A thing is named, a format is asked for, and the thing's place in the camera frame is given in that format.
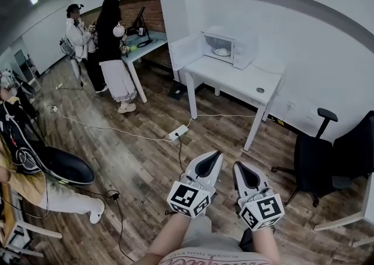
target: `white pants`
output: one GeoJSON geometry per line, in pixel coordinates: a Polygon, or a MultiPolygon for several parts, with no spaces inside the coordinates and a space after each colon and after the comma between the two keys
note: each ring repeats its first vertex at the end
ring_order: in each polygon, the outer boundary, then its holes
{"type": "MultiPolygon", "coordinates": [[[[102,212],[102,202],[98,198],[92,198],[76,193],[55,181],[47,179],[48,205],[50,211],[85,214],[93,211],[102,212]]],[[[47,192],[38,205],[42,209],[47,208],[47,192]]]]}
{"type": "Polygon", "coordinates": [[[181,248],[184,247],[242,252],[239,241],[221,233],[212,233],[212,221],[205,215],[191,220],[181,245],[181,248]]]}

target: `chair armrest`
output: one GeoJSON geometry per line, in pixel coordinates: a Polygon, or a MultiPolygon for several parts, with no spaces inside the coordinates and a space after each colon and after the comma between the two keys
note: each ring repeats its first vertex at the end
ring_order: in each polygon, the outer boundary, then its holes
{"type": "Polygon", "coordinates": [[[337,190],[346,189],[351,186],[351,178],[342,176],[332,176],[333,186],[337,190]]]}
{"type": "Polygon", "coordinates": [[[333,112],[327,110],[327,109],[317,109],[317,113],[320,117],[324,117],[324,118],[327,118],[331,121],[334,121],[334,122],[337,122],[338,121],[338,117],[336,114],[334,114],[333,112]]]}

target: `white jacket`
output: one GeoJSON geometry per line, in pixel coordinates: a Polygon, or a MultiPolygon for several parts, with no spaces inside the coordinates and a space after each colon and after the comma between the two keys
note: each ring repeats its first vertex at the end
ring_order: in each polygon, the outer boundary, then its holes
{"type": "Polygon", "coordinates": [[[87,51],[94,53],[96,48],[92,35],[85,30],[84,22],[79,19],[78,25],[74,25],[74,19],[66,20],[66,36],[69,42],[75,48],[75,57],[80,62],[83,58],[87,59],[87,51]]]}

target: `desk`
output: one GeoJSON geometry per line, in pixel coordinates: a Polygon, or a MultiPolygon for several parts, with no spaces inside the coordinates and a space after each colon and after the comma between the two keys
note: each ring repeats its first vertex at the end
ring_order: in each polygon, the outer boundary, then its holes
{"type": "MultiPolygon", "coordinates": [[[[149,32],[151,38],[159,39],[155,43],[148,44],[147,46],[144,46],[142,48],[138,48],[134,52],[128,53],[128,56],[125,54],[121,56],[122,60],[127,64],[129,71],[131,73],[131,76],[133,77],[134,84],[136,86],[136,89],[138,90],[138,93],[140,95],[141,101],[144,103],[147,102],[146,95],[144,94],[143,88],[141,87],[138,75],[136,74],[135,68],[134,68],[134,62],[141,57],[145,56],[147,53],[150,53],[151,51],[155,50],[156,48],[166,44],[167,37],[165,33],[159,33],[159,32],[149,32]]],[[[126,40],[126,44],[128,46],[132,45],[138,45],[139,43],[148,40],[148,36],[139,37],[139,36],[129,36],[126,40]]]]}
{"type": "Polygon", "coordinates": [[[186,71],[189,105],[191,117],[194,120],[198,117],[194,76],[214,87],[216,96],[222,90],[258,108],[247,142],[244,145],[244,150],[247,151],[253,142],[261,119],[265,121],[269,114],[270,103],[275,96],[275,90],[282,74],[266,72],[252,64],[244,70],[240,70],[227,62],[205,55],[183,69],[186,71]],[[264,92],[260,93],[258,88],[262,88],[264,92]]]}
{"type": "MultiPolygon", "coordinates": [[[[370,175],[368,180],[368,185],[366,187],[365,198],[362,203],[362,209],[348,217],[338,219],[336,221],[326,222],[324,224],[316,225],[314,227],[315,231],[322,231],[327,229],[337,228],[339,226],[348,225],[359,220],[367,221],[368,223],[374,225],[374,179],[373,174],[370,175]]],[[[361,241],[354,242],[352,246],[357,247],[360,245],[368,244],[374,242],[374,237],[367,238],[361,241]]]]}

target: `yellow shirt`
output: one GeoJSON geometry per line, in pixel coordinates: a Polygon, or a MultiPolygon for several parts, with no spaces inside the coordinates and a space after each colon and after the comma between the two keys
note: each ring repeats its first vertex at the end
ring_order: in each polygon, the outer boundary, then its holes
{"type": "Polygon", "coordinates": [[[8,184],[22,197],[34,205],[39,205],[46,191],[44,177],[42,173],[34,175],[23,175],[16,173],[17,166],[12,162],[11,152],[0,134],[0,166],[11,173],[8,184]]]}

